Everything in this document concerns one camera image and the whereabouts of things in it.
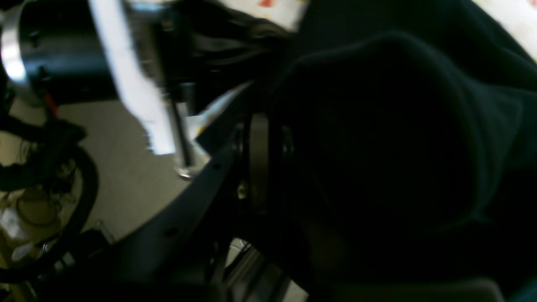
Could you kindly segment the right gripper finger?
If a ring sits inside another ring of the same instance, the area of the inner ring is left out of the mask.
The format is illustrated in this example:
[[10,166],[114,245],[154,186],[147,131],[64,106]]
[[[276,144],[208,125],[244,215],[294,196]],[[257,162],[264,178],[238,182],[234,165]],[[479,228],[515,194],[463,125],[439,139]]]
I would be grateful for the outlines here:
[[194,181],[152,220],[48,281],[41,302],[230,302],[232,216],[266,211],[270,126],[240,122]]

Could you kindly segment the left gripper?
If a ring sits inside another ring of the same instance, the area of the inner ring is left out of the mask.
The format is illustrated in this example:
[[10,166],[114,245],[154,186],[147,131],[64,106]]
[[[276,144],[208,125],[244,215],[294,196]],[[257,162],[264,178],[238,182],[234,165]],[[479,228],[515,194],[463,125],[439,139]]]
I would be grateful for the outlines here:
[[196,154],[185,117],[163,88],[161,61],[151,40],[136,42],[136,21],[124,0],[91,0],[90,12],[122,104],[138,119],[155,155],[172,155],[178,176],[194,179]]

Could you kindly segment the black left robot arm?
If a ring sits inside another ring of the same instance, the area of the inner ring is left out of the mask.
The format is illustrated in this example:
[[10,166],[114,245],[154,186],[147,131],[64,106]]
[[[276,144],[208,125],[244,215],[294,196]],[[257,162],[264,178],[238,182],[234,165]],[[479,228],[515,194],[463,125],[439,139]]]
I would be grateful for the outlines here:
[[150,6],[128,0],[25,0],[5,11],[1,61],[15,91],[33,106],[117,97],[138,119],[155,155],[175,157],[196,176],[186,108],[173,98]]

